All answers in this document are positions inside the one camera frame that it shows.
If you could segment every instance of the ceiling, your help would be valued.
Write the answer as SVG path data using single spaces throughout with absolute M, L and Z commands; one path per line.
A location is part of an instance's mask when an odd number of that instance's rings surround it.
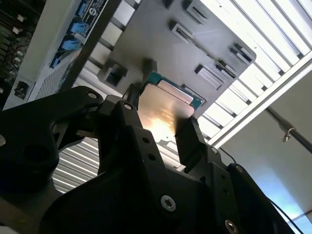
M 310 142 L 311 87 L 309 73 L 271 105 Z M 312 210 L 312 155 L 294 138 L 282 143 L 283 136 L 278 124 L 264 111 L 222 148 L 249 172 L 269 198 L 296 218 Z M 226 155 L 223 161 L 231 163 Z

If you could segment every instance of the electronic component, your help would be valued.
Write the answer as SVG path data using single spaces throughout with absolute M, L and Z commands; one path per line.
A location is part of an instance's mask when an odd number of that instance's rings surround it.
M 208 20 L 207 7 L 200 0 L 189 1 L 186 11 L 200 24 Z
M 199 97 L 201 100 L 202 100 L 202 105 L 205 104 L 207 102 L 207 100 L 202 96 L 200 95 L 199 93 L 195 92 L 193 89 L 191 89 L 190 87 L 188 87 L 186 84 L 182 84 L 181 86 L 185 91 L 187 91 L 188 93 L 194 95 L 194 96 L 197 96 Z
M 18 16 L 17 16 L 17 19 L 18 19 L 19 21 L 21 21 L 21 22 L 24 22 L 25 20 L 27 20 L 27 17 L 22 16 L 22 15 L 18 15 Z
M 181 24 L 176 23 L 171 31 L 185 43 L 193 42 L 192 34 L 188 30 L 186 30 Z
M 51 63 L 51 68 L 55 68 L 57 65 L 59 65 L 60 57 L 61 57 L 61 55 L 55 55 L 55 57 Z
M 14 27 L 14 28 L 12 29 L 12 31 L 13 31 L 15 34 L 19 34 L 19 33 L 21 33 L 21 32 L 23 31 L 23 29 L 22 29 L 22 28 Z
M 28 84 L 20 81 L 14 90 L 14 95 L 24 100 L 26 97 L 28 88 L 29 88 Z
M 245 63 L 246 65 L 249 65 L 252 63 L 253 59 L 252 56 L 250 55 L 250 53 L 241 45 L 239 44 L 235 44 L 234 48 L 230 49 L 230 53 L 232 53 L 233 55 L 235 55 L 237 58 L 239 58 L 243 63 Z
M 85 22 L 74 20 L 71 26 L 69 27 L 69 32 L 83 34 L 86 32 L 88 28 L 89 26 Z
M 65 37 L 60 45 L 63 50 L 77 50 L 81 46 L 81 42 L 74 37 Z
M 80 6 L 78 7 L 76 15 L 79 17 L 82 17 L 84 12 L 85 12 L 86 6 L 87 6 L 87 4 L 84 1 L 82 1 Z
M 180 121 L 193 113 L 191 105 L 153 83 L 144 86 L 138 102 L 142 126 L 152 132 L 156 142 L 172 140 Z
M 210 85 L 216 90 L 218 90 L 218 88 L 223 85 L 223 82 L 217 76 L 215 76 L 212 72 L 210 72 L 206 67 L 202 65 L 197 67 L 195 73 L 208 81 Z
M 215 66 L 215 68 L 221 73 L 223 74 L 226 78 L 235 78 L 235 75 L 233 73 L 231 73 L 229 70 L 227 70 L 225 67 L 220 66 L 219 64 L 217 64 Z
M 174 86 L 172 86 L 171 84 L 169 84 L 168 82 L 161 80 L 158 83 L 158 87 L 167 91 L 168 93 L 172 94 L 173 96 L 175 96 L 176 98 L 184 101 L 187 104 L 191 104 L 193 101 L 193 97 L 188 95 L 187 93 L 183 92 L 181 89 L 178 89 Z
M 186 91 L 184 88 L 182 88 L 181 86 L 177 85 L 176 83 L 174 83 L 173 81 L 167 79 L 166 77 L 163 77 L 162 75 L 160 75 L 157 72 L 151 71 L 151 73 L 148 76 L 148 79 L 145 82 L 145 85 L 147 84 L 154 84 L 156 86 L 158 86 L 160 84 L 161 81 L 165 81 L 167 84 L 171 85 L 171 91 L 173 91 L 175 94 L 173 94 L 174 96 L 181 96 L 181 92 L 178 92 L 176 89 L 182 91 L 185 96 L 182 98 L 182 100 L 187 103 L 189 97 L 192 97 L 193 100 L 191 101 L 190 105 L 196 110 L 199 106 L 201 106 L 203 100 L 200 99 L 199 97 L 197 97 L 196 95 L 193 95 L 192 93 Z
M 236 71 L 234 70 L 234 68 L 232 68 L 230 65 L 228 65 L 225 61 L 220 60 L 218 61 L 219 64 L 221 64 L 223 66 L 223 70 L 229 74 L 232 78 L 236 78 Z

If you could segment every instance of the black cable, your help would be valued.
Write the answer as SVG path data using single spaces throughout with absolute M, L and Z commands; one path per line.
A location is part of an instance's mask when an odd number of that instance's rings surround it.
M 292 219 L 289 218 L 289 216 L 288 216 L 278 205 L 275 204 L 275 202 L 273 202 L 273 201 L 272 201 L 271 199 L 269 199 L 268 197 L 267 197 L 267 199 L 268 199 L 281 213 L 283 213 L 283 215 L 289 220 L 290 223 L 293 224 L 293 226 L 298 230 L 298 232 L 300 232 L 300 234 L 304 234 L 304 233 L 300 230 L 300 228 L 298 228 L 298 226 L 294 223 L 294 221 L 292 221 Z
M 232 160 L 233 160 L 233 162 L 234 163 L 237 163 L 236 162 L 236 160 L 234 159 L 234 157 L 232 156 L 232 155 L 230 155 L 228 152 L 226 152 L 224 149 L 222 149 L 221 147 L 220 147 L 220 150 L 222 150 L 227 156 L 229 156 Z M 275 202 L 273 202 L 271 199 L 269 199 L 268 197 L 267 197 L 267 199 L 289 220 L 289 222 L 290 223 L 292 223 L 293 224 L 293 226 L 300 232 L 300 234 L 304 234 L 301 230 L 300 230 L 300 228 L 294 223 L 294 221 L 292 221 L 292 219 L 278 206 L 278 205 L 276 205 L 275 204 Z
M 226 151 L 225 151 L 224 149 L 222 149 L 222 148 L 220 148 L 220 150 L 222 150 L 227 156 L 229 156 L 229 157 L 233 160 L 234 163 L 237 163 L 236 160 L 235 160 L 228 152 L 226 152 Z

